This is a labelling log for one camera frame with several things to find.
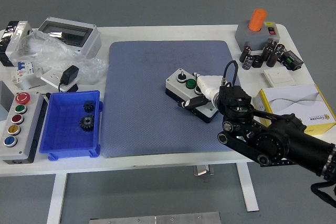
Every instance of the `metal plate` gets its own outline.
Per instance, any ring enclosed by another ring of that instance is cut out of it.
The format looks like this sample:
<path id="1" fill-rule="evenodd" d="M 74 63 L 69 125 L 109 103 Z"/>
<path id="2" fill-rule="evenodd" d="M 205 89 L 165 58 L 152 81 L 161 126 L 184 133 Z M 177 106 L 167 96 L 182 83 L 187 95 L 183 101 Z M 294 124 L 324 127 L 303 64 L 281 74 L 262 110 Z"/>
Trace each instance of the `metal plate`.
<path id="1" fill-rule="evenodd" d="M 90 220 L 89 224 L 221 224 L 219 212 Z"/>

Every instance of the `red button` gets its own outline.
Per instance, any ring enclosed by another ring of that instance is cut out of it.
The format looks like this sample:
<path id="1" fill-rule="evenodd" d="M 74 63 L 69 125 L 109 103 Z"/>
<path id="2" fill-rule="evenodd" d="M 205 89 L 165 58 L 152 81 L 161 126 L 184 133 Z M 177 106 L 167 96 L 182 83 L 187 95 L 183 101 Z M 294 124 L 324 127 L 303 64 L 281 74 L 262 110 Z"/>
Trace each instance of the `red button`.
<path id="1" fill-rule="evenodd" d="M 22 92 L 15 97 L 18 104 L 26 104 L 30 101 L 30 95 L 27 92 Z"/>
<path id="2" fill-rule="evenodd" d="M 15 123 L 15 124 L 21 124 L 23 120 L 24 120 L 23 116 L 19 114 L 12 117 L 12 123 Z"/>

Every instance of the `table leg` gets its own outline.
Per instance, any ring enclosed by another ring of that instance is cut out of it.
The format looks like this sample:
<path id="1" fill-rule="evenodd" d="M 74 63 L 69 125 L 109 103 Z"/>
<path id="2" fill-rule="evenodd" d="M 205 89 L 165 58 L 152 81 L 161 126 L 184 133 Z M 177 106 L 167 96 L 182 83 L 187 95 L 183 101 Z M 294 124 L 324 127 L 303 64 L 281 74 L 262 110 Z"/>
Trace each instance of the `table leg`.
<path id="1" fill-rule="evenodd" d="M 259 211 L 247 163 L 236 163 L 236 165 L 247 211 Z"/>
<path id="2" fill-rule="evenodd" d="M 47 224 L 59 224 L 62 214 L 65 187 L 67 184 L 67 173 L 56 174 L 54 188 L 52 191 Z"/>

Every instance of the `cardboard box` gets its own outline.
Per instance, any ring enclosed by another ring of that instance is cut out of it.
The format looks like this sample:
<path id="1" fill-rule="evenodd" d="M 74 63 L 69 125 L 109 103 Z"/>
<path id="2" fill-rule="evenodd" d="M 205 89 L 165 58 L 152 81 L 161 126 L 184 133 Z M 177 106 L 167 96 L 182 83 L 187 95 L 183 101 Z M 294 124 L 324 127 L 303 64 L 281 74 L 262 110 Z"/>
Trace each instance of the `cardboard box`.
<path id="1" fill-rule="evenodd" d="M 316 84 L 261 89 L 254 99 L 257 110 L 276 115 L 294 113 L 304 125 L 305 133 L 319 135 L 336 124 L 335 115 Z M 260 118 L 269 126 L 271 121 Z"/>

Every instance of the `blue plastic bin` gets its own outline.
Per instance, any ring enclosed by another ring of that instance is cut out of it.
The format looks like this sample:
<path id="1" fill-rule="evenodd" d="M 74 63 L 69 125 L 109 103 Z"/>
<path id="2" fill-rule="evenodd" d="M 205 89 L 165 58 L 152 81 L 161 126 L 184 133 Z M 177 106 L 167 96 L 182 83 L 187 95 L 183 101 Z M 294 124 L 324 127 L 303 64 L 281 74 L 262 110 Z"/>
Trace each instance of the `blue plastic bin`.
<path id="1" fill-rule="evenodd" d="M 48 154 L 50 161 L 64 157 L 98 157 L 99 120 L 103 107 L 99 97 L 98 90 L 51 94 L 40 153 Z M 83 104 L 86 101 L 94 104 L 94 111 L 85 112 Z M 93 131 L 86 132 L 79 121 L 89 114 L 95 116 L 95 121 Z"/>

